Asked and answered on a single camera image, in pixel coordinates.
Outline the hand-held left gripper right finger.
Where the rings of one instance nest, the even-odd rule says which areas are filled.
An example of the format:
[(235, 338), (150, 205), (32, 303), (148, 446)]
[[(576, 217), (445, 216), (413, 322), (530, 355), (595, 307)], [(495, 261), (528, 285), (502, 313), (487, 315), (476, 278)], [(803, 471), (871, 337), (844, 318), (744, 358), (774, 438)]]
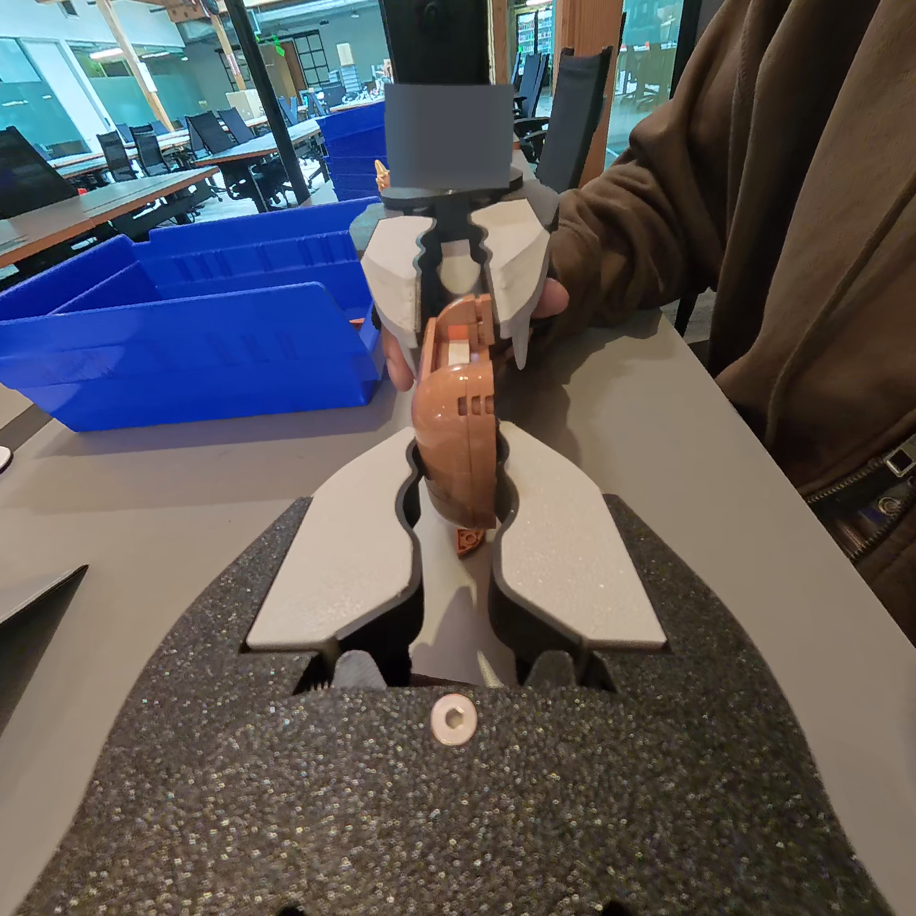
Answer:
[(505, 517), (490, 620), (513, 650), (658, 650), (667, 637), (599, 486), (514, 423), (499, 425)]

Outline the person's right hand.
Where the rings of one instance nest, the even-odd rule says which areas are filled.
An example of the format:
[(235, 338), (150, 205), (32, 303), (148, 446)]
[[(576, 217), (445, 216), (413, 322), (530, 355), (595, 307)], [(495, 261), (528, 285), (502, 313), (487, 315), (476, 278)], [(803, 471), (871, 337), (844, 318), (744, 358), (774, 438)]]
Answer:
[[(547, 278), (541, 298), (531, 316), (531, 333), (541, 326), (547, 326), (555, 316), (566, 310), (569, 302), (569, 293), (562, 283)], [(415, 383), (414, 370), (395, 336), (385, 327), (382, 327), (380, 332), (388, 376), (398, 392), (408, 392)]]

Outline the large blue plastic bin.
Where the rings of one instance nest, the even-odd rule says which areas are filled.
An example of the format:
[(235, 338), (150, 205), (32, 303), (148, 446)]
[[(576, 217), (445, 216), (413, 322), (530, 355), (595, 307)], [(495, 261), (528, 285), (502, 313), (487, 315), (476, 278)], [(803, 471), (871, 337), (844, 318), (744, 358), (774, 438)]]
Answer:
[(379, 202), (119, 235), (64, 261), (2, 293), (2, 384), (74, 431), (365, 405), (384, 359), (350, 229)]

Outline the black desk monitor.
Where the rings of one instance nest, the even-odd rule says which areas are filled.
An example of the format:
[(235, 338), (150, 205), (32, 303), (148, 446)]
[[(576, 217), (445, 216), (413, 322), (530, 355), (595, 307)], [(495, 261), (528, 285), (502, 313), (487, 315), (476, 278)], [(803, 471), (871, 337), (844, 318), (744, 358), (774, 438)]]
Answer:
[(1, 131), (1, 218), (13, 219), (78, 191), (13, 126)]

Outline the stacked blue plastic bins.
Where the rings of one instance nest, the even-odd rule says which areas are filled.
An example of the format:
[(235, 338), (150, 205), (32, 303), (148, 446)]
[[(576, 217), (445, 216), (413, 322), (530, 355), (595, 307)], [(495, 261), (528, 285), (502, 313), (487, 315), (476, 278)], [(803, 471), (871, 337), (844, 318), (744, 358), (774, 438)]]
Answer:
[(388, 169), (385, 102), (346, 107), (316, 119), (325, 163), (338, 201), (376, 197), (378, 171)]

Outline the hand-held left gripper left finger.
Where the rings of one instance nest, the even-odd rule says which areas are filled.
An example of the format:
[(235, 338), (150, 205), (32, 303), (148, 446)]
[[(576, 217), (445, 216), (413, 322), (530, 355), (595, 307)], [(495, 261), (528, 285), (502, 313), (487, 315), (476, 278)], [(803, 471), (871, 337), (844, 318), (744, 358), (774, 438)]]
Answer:
[(415, 434), (401, 429), (313, 494), (246, 636), (252, 650), (406, 648), (422, 625)]

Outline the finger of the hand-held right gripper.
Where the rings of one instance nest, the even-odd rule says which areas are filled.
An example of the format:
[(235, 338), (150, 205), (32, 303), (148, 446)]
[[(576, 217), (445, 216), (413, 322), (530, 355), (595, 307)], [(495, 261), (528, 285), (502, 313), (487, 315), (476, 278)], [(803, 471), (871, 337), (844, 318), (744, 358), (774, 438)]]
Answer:
[(549, 232), (527, 199), (500, 200), (470, 213), (482, 232), (495, 328), (510, 340), (518, 369), (527, 358), (531, 317), (543, 291)]
[(421, 239), (435, 226), (422, 215), (387, 216), (378, 221), (361, 258), (375, 313), (404, 353), (418, 350)]

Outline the person's right forearm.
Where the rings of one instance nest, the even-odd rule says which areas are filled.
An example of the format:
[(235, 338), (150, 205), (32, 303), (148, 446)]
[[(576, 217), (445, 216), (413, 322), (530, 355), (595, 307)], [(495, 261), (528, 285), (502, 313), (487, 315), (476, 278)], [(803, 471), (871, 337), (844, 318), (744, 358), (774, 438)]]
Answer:
[(670, 102), (635, 126), (602, 175), (564, 194), (552, 267), (569, 303), (553, 339), (611, 327), (716, 279), (729, 121), (727, 104)]

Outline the wooden post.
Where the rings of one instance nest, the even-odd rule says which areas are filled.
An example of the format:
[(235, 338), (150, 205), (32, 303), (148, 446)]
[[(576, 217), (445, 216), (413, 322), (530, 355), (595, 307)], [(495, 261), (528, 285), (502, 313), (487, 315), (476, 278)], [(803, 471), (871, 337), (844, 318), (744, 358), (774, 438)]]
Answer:
[(616, 63), (623, 6), (623, 1), (555, 2), (555, 49), (572, 48), (576, 56), (591, 56), (612, 47), (611, 63)]

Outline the black ceiling pole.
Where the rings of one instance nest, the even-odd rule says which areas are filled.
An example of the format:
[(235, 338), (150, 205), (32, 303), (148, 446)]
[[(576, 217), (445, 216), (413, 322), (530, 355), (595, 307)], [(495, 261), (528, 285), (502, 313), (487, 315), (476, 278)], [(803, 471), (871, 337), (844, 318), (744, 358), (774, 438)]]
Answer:
[(305, 206), (311, 202), (311, 194), (302, 175), (300, 161), (293, 147), (288, 126), (282, 115), (281, 106), (270, 82), (257, 37), (247, 17), (245, 3), (243, 1), (225, 1), (224, 4), (269, 122), (270, 131), (291, 184), (292, 192), (298, 204)]

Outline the black mesh chair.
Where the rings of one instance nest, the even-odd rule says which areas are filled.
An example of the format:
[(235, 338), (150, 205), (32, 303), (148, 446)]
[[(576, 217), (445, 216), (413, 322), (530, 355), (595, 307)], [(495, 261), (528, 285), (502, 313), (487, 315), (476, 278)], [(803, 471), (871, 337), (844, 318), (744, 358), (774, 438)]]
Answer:
[(592, 56), (560, 56), (552, 113), (535, 175), (558, 193), (578, 187), (604, 108), (604, 88), (614, 48)]

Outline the wooden office desk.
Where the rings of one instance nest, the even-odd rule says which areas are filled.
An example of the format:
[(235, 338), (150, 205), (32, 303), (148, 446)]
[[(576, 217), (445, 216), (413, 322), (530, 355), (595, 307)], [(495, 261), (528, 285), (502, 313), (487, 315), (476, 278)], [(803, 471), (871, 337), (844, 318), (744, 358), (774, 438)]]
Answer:
[[(288, 129), (288, 134), (296, 151), (319, 144), (323, 139), (320, 125), (315, 119), (292, 125)], [(279, 154), (278, 142), (272, 133), (266, 133), (246, 143), (232, 146), (223, 153), (205, 156), (197, 160), (194, 167), (222, 167), (235, 162), (248, 165), (274, 154)]]
[(93, 230), (142, 204), (196, 185), (218, 172), (218, 166), (139, 177), (94, 189), (1, 221), (1, 267), (6, 268), (77, 235)]

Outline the brown rounded lego assembly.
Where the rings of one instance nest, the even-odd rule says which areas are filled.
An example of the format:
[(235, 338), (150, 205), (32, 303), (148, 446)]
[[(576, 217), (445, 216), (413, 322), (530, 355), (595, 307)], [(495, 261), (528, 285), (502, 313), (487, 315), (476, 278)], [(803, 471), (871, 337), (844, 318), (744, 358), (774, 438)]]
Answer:
[(426, 325), (411, 419), (429, 498), (459, 529), (497, 525), (491, 296), (467, 295)]

